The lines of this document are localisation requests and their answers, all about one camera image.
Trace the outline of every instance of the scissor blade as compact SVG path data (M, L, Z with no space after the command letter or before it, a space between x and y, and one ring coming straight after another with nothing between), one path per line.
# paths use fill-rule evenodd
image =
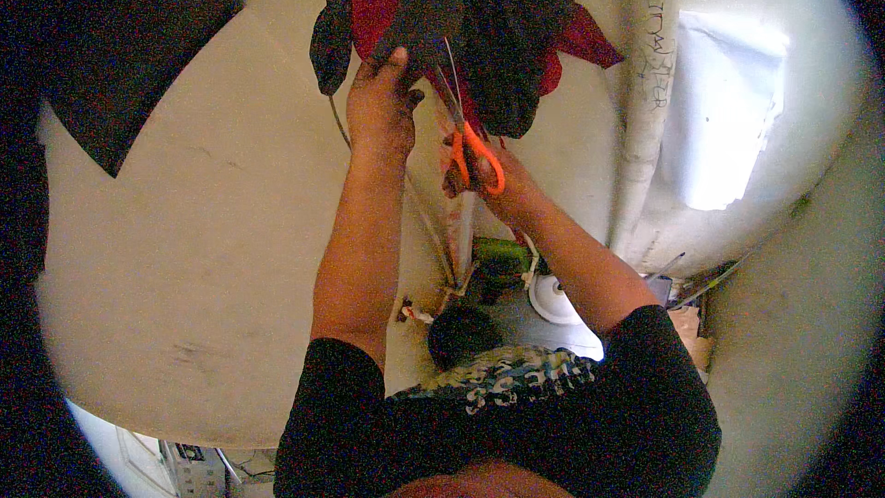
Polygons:
M448 86L448 79L445 74L442 72L442 68L440 68L439 64L435 67L435 72L437 74L437 79L439 79L444 85L443 93L442 93L442 101L445 102L446 107L448 108L448 112L451 115L451 118L455 121L455 126L462 133L464 132L464 113L461 112L461 108L458 106L458 101L455 100L455 94L451 92L451 87Z

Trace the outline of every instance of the black t-shirt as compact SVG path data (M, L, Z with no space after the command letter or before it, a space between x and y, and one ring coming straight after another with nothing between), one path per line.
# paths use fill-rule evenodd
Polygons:
M366 353L314 340L280 439L275 494L382 496L484 458L575 496L706 488L721 430L663 308L631 313L602 362L537 348L516 350L514 360L514 350L385 399L382 371Z

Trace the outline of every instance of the scissors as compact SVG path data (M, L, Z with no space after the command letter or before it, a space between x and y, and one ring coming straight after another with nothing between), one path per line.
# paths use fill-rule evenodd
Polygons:
M451 92L451 87L448 86L448 79L442 71L443 70L439 67L439 64L437 64L435 67L437 78L442 83L445 83L445 92L442 94L442 100L445 102L446 107L448 107L448 112L451 115L452 120L455 122L456 130L452 135L451 141L451 160L458 164L459 171L461 172L461 180L464 181L465 187L470 190L476 190L476 187L470 184L470 170L467 168L467 161L464 158L464 145L466 143L466 145L470 147L470 151L477 161L485 158L495 171L497 183L494 186L486 185L486 193L491 194L492 196L502 194L504 178L501 162L495 158L492 151L486 147L479 135L477 135L476 132L473 131L473 128L470 127L468 120L464 118L464 112L455 100L455 94Z

